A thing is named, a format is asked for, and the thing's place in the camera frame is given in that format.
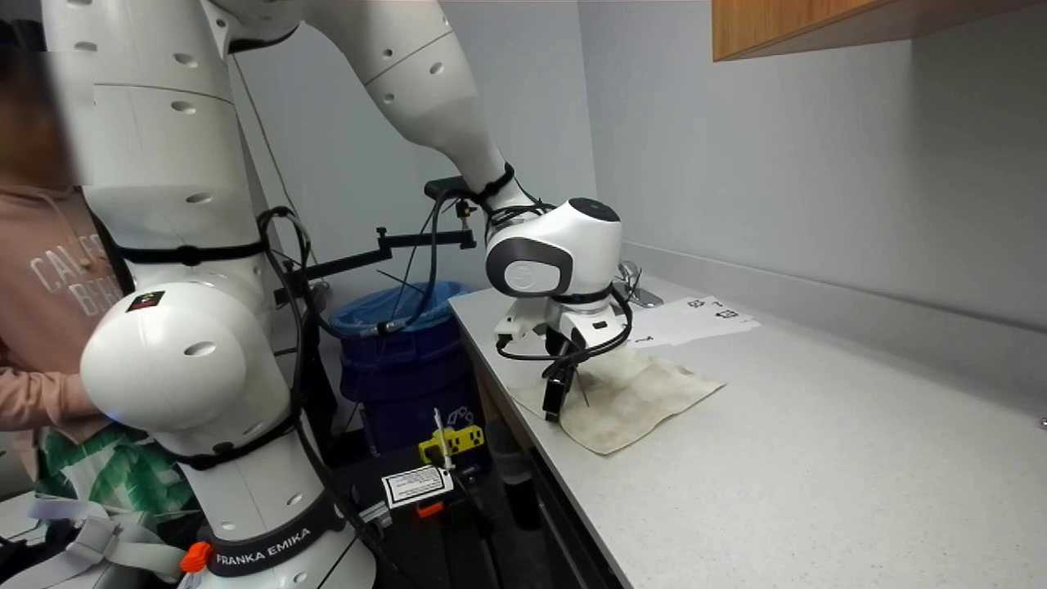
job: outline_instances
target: blue trash bag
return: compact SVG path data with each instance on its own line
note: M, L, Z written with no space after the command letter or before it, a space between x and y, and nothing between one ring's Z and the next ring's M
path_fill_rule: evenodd
M403 287L402 294L399 286L373 292L366 297L335 310L328 321L332 327L350 338L374 336L379 323L410 319L422 302L422 292L425 291L427 284L427 281L415 282L413 286L418 290ZM451 319L450 299L467 292L469 287L460 281L438 280L432 287L432 297L421 317L403 332L428 330Z

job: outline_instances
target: green patterned shorts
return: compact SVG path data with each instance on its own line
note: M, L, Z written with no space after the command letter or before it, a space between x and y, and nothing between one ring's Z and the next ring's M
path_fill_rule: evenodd
M117 424L79 446L51 430L40 448L37 492L154 516L192 508L185 477L154 445Z

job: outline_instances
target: person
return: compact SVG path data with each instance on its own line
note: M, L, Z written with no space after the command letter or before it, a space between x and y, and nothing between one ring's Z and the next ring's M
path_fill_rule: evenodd
M15 450L39 492L178 513L193 502L180 470L144 433L102 415L79 375L124 292L71 187L40 55L0 47L0 430L20 432Z

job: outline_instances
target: yellow power strip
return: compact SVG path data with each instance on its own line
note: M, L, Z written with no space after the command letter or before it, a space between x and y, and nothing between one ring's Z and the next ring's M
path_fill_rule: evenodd
M444 428L444 438L447 439L447 452L451 456L454 456L467 450L484 446L484 430L481 430L480 426L469 426L464 430ZM440 444L440 430L432 432L431 439L418 445L418 454L426 465L429 465L430 461L425 456L425 451L430 448L436 448L443 455L443 446Z

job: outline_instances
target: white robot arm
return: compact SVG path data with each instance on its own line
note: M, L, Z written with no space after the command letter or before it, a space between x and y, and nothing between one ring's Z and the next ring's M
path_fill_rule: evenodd
M319 29L397 131L447 155L494 214L487 273L519 300L515 326L504 321L499 334L543 324L558 338L557 358L576 361L624 340L608 289L617 214L584 198L540 213L507 181L511 167L487 133L468 63L435 0L43 5L85 194L138 289L103 319L83 381L107 415L172 453L220 458L184 469L216 548L204 589L362 588L375 571L354 531L332 523L340 519L324 484L289 435L297 415L267 339L264 244L227 77L230 51L279 43L302 22ZM76 84L84 64L93 92Z

